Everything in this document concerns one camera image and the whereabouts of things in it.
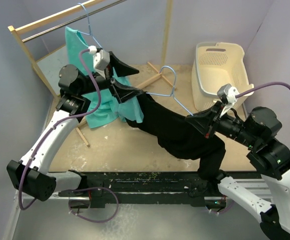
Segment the teal t shirt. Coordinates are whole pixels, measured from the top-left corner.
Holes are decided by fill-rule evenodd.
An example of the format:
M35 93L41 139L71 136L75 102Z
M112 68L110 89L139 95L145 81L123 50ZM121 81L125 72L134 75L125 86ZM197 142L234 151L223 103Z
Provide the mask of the teal t shirt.
M83 35L76 29L66 27L65 40L69 63L76 66L84 75L87 75L88 73L79 58L79 53L89 46ZM86 116L86 121L90 128L101 127L117 118L120 118L123 122L131 120L141 123L143 121L144 114L137 98L134 97L125 103L119 104L108 89L101 90L100 93L100 106L94 113Z

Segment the blue wire hanger of black shirt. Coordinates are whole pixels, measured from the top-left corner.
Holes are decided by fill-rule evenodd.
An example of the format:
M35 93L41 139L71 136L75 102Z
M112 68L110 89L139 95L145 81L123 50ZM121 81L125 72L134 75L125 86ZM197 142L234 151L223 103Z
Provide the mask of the blue wire hanger of black shirt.
M151 63L145 65L142 73L144 90L163 106L181 115L195 112L190 86L189 67L165 65L159 67Z

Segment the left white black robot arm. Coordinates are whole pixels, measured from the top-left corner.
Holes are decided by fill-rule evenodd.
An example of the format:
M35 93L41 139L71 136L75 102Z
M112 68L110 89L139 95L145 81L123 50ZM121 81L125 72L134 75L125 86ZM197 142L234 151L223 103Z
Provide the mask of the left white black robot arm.
M111 51L98 48L93 52L93 68L83 74L75 65L60 69L59 87L61 98L46 129L37 142L20 160L11 160L7 172L18 190L18 200L26 193L35 200L46 201L54 192L71 191L76 196L87 192L87 177L75 170L50 173L50 165L70 132L83 117L95 112L88 110L89 93L109 89L110 94L124 103L142 93L142 90L119 83L118 77L138 74L139 71L120 61Z

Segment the black t shirt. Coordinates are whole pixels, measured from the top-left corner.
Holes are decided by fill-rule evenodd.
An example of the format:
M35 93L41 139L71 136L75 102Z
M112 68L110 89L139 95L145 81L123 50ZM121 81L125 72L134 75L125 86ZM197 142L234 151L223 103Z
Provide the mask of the black t shirt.
M205 138L185 117L157 103L152 96L143 93L137 96L143 121L127 119L130 127L138 128L157 137L158 144L178 159L200 160L198 175L210 180L219 174L226 150L224 141L213 136Z

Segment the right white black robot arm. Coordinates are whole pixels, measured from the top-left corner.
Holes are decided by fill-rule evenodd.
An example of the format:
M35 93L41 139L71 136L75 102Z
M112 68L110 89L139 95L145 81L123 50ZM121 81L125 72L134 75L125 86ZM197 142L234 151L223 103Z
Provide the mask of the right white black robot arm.
M266 183L273 202L258 197L225 172L207 183L208 192L230 197L258 221L270 240L290 240L290 150L275 138L282 123L267 107L255 107L246 120L223 113L224 109L218 101L185 120L207 139L220 133L247 147L246 157Z

